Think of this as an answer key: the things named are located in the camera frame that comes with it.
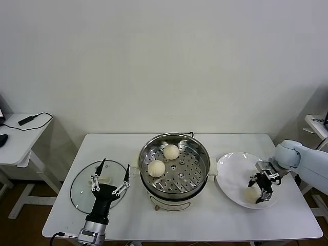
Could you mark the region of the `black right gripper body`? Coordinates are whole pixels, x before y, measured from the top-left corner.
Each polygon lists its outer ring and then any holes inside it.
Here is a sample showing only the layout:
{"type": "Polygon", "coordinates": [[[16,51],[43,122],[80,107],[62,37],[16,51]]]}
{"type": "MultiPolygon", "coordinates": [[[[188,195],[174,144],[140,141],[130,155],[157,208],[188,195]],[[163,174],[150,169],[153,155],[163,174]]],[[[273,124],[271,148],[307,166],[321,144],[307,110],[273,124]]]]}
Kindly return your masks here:
{"type": "Polygon", "coordinates": [[[257,173],[256,178],[256,183],[263,192],[267,194],[273,193],[272,183],[264,173],[257,173]]]}

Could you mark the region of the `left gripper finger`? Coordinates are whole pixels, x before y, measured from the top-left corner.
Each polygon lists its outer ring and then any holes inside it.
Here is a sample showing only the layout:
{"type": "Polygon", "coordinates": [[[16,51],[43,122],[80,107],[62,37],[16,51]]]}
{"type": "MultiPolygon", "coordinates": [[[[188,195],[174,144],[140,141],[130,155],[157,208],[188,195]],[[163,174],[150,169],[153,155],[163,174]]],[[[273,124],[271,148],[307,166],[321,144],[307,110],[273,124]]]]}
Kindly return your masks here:
{"type": "Polygon", "coordinates": [[[123,183],[119,185],[116,190],[114,190],[114,195],[116,197],[119,197],[122,192],[124,192],[127,188],[130,187],[129,179],[130,179],[130,165],[128,165],[126,169],[123,183]]]}
{"type": "Polygon", "coordinates": [[[91,191],[100,191],[100,185],[98,182],[98,178],[102,173],[104,164],[106,162],[106,159],[104,158],[99,166],[97,166],[95,174],[90,176],[90,182],[91,182],[91,191]]]}

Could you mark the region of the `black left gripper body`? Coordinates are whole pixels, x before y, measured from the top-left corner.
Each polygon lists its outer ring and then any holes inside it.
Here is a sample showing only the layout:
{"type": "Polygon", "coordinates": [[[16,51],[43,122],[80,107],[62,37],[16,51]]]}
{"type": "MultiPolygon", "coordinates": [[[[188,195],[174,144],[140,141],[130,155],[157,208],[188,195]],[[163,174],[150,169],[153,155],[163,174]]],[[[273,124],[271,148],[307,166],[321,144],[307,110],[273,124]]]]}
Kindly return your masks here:
{"type": "Polygon", "coordinates": [[[99,184],[99,191],[95,190],[92,192],[95,197],[95,203],[91,213],[86,216],[85,221],[108,225],[110,205],[119,199],[118,196],[112,194],[116,189],[116,186],[103,183],[99,184]]]}

